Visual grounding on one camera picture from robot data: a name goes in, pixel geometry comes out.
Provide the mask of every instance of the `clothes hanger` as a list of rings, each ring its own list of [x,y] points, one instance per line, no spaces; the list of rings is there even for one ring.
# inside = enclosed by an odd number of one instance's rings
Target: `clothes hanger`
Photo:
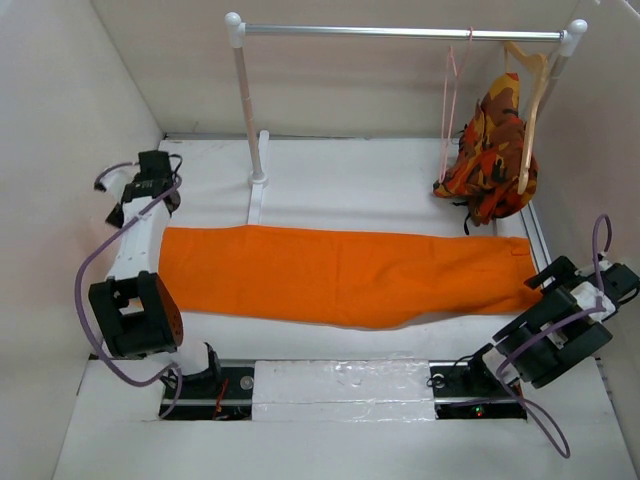
[[[518,176],[518,194],[522,195],[529,182],[529,167],[533,153],[533,138],[536,129],[536,117],[540,100],[544,95],[549,80],[549,60],[541,53],[526,54],[513,42],[504,42],[505,66],[509,70],[509,55],[518,60],[533,75],[533,89],[529,99],[529,112],[527,115],[527,128],[524,134],[522,148],[522,160],[520,161],[520,175]]]

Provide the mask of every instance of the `screw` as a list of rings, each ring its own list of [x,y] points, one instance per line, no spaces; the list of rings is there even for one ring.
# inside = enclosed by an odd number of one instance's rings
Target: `screw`
[[[253,388],[253,377],[247,375],[240,379],[240,388],[243,390],[251,390]]]

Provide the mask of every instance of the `white wall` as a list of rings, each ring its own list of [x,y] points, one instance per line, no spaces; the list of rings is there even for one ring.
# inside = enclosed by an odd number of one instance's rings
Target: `white wall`
[[[224,15],[249,23],[424,28],[565,28],[578,0],[93,0],[166,132],[244,132]],[[532,46],[534,49],[547,45]],[[465,42],[456,42],[458,58]],[[462,125],[504,68],[498,43],[476,42],[460,88]],[[245,55],[259,128],[286,135],[434,136],[447,42],[249,37]]]
[[[588,263],[602,212],[614,228],[611,258],[640,272],[640,16],[624,0],[585,0],[589,31],[540,119],[535,199],[552,255]],[[622,431],[640,471],[640,300],[608,324],[603,350]]]
[[[0,63],[0,478],[49,479],[89,353],[73,277],[112,206],[93,177],[161,133],[88,0],[0,1]]]

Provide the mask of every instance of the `orange cloth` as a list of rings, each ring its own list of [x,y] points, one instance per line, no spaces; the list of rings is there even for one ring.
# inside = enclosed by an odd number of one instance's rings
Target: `orange cloth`
[[[426,312],[524,310],[529,242],[243,226],[168,228],[160,276],[181,310],[391,328]]]

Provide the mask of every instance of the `white floor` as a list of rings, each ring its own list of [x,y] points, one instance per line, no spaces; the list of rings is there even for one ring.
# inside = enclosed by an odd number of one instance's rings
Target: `white floor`
[[[274,140],[269,146],[263,224],[463,235],[465,209],[430,193],[436,141]],[[246,223],[245,142],[165,141],[161,148],[185,159],[183,203],[173,225]],[[496,233],[526,236],[520,216],[472,228],[474,235]],[[365,331],[185,313],[184,324],[188,336],[209,341],[222,358],[441,359],[476,351],[510,318],[432,315],[404,328]],[[134,389],[90,363],[56,480],[635,478],[592,360],[526,392],[563,427],[573,452],[568,461],[535,425],[518,420],[160,422],[160,385]],[[125,363],[140,378],[157,369]]]

